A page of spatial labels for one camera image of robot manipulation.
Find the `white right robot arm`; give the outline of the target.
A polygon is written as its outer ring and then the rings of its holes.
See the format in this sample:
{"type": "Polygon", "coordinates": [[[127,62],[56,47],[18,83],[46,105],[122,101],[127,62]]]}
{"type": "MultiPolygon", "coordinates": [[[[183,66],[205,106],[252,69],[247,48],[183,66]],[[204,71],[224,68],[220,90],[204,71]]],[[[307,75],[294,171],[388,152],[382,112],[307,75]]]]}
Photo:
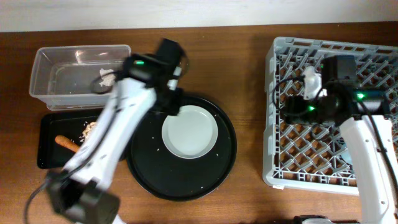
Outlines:
{"type": "Polygon", "coordinates": [[[284,120],[335,123],[352,159],[363,223],[397,223],[397,159],[386,97],[380,90],[325,90],[325,96],[287,97],[284,120]]]}

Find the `white tissue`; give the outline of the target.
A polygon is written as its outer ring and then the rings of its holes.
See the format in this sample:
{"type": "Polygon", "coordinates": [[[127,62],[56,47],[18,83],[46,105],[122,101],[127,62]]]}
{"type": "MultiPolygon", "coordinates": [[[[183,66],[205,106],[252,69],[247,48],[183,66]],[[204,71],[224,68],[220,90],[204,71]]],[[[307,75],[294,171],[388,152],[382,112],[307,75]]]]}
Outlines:
{"type": "Polygon", "coordinates": [[[113,69],[105,70],[105,69],[101,68],[99,70],[99,75],[100,75],[100,82],[99,82],[100,87],[113,86],[114,80],[116,78],[113,69]]]}

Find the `orange carrot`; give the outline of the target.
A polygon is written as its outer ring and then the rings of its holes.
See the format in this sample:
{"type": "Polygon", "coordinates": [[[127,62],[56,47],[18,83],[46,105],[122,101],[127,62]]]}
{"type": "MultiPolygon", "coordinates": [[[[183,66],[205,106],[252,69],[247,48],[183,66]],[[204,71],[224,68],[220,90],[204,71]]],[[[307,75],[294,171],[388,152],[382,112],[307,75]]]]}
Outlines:
{"type": "Polygon", "coordinates": [[[78,152],[79,149],[80,149],[80,147],[77,144],[75,144],[72,140],[70,140],[70,139],[68,139],[68,138],[66,138],[65,136],[62,136],[62,135],[56,136],[55,137],[55,142],[58,145],[60,145],[62,147],[65,147],[65,148],[67,148],[67,149],[69,149],[69,150],[71,150],[73,152],[78,152]]]}

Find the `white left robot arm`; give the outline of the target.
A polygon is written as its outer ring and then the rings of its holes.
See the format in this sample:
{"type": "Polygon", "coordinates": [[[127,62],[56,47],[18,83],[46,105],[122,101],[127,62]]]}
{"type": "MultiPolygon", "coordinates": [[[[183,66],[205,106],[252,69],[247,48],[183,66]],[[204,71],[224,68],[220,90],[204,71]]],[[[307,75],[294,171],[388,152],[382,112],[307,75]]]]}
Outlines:
{"type": "Polygon", "coordinates": [[[132,54],[116,77],[111,96],[89,138],[60,172],[49,171],[27,199],[23,222],[29,223],[33,199],[48,193],[53,210],[73,223],[122,223],[121,200],[108,191],[120,157],[150,110],[176,115],[189,65],[185,53],[132,54]]]}

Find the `grey round plate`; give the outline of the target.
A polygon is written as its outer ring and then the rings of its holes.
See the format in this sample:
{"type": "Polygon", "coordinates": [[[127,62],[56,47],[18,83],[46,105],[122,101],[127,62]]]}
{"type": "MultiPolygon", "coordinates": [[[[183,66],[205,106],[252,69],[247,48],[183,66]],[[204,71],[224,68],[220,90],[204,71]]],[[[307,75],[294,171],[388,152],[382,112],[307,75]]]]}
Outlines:
{"type": "Polygon", "coordinates": [[[162,125],[166,148],[182,159],[197,159],[211,151],[218,139],[218,125],[206,109],[186,105],[178,115],[167,116],[162,125]]]}

